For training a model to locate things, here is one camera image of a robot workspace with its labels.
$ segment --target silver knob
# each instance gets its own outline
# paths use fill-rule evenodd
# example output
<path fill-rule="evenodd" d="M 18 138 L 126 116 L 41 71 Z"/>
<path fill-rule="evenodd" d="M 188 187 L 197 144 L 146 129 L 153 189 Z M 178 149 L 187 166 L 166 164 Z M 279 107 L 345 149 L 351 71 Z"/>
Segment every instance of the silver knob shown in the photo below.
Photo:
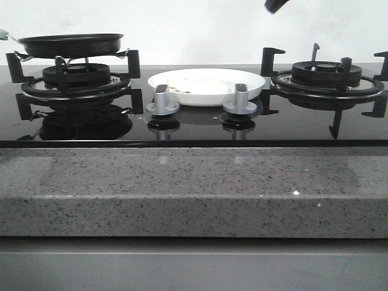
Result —
<path fill-rule="evenodd" d="M 170 100 L 169 87 L 158 85 L 153 94 L 153 101 L 146 109 L 153 115 L 163 116 L 175 113 L 179 110 L 179 104 Z"/>
<path fill-rule="evenodd" d="M 235 99 L 224 103 L 224 110 L 233 114 L 251 114 L 256 112 L 255 103 L 248 102 L 248 90 L 245 84 L 235 85 Z"/>

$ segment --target black frying pan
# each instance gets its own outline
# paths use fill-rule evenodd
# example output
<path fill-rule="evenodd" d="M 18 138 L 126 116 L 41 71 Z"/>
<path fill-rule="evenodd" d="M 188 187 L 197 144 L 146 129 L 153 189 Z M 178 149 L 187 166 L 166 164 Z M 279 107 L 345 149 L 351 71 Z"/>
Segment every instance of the black frying pan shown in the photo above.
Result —
<path fill-rule="evenodd" d="M 85 58 L 116 53 L 120 49 L 120 39 L 123 36 L 117 33 L 50 35 L 21 38 L 18 42 L 24 45 L 30 56 L 36 58 Z"/>

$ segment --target black object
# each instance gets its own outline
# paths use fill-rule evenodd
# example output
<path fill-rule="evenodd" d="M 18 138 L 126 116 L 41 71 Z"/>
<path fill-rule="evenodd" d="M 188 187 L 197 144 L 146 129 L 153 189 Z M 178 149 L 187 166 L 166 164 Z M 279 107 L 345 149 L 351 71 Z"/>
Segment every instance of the black object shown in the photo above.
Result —
<path fill-rule="evenodd" d="M 288 0 L 267 0 L 264 4 L 271 13 L 276 13 Z"/>
<path fill-rule="evenodd" d="M 114 140 L 130 131 L 132 121 L 123 108 L 109 104 L 93 110 L 54 111 L 43 119 L 42 140 Z"/>
<path fill-rule="evenodd" d="M 384 58 L 383 68 L 381 69 L 380 75 L 375 75 L 374 80 L 388 81 L 388 51 L 375 53 L 374 56 L 382 56 Z"/>
<path fill-rule="evenodd" d="M 26 52 L 36 58 L 53 59 L 85 58 L 115 54 L 120 49 L 120 39 L 124 35 L 117 33 L 91 35 L 50 35 L 33 38 L 21 38 Z"/>
<path fill-rule="evenodd" d="M 356 87 L 360 84 L 362 69 L 356 65 L 341 62 L 296 62 L 292 65 L 292 81 L 306 86 L 335 89 L 344 81 L 343 86 Z"/>
<path fill-rule="evenodd" d="M 110 83 L 110 69 L 104 64 L 70 64 L 62 78 L 68 88 L 88 88 Z M 55 66 L 43 69 L 46 88 L 58 88 L 60 77 Z"/>
<path fill-rule="evenodd" d="M 283 55 L 285 53 L 285 50 L 278 50 L 277 48 L 273 47 L 264 47 L 260 75 L 263 77 L 272 77 L 277 75 L 278 72 L 273 71 L 273 61 L 275 59 L 275 54 Z"/>

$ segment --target speckled gray stone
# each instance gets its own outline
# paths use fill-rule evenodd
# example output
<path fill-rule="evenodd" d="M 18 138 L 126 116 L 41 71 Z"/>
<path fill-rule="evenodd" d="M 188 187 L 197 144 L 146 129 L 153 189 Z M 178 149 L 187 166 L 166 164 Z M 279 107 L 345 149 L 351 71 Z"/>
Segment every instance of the speckled gray stone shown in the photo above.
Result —
<path fill-rule="evenodd" d="M 388 238 L 388 149 L 0 149 L 0 235 Z"/>

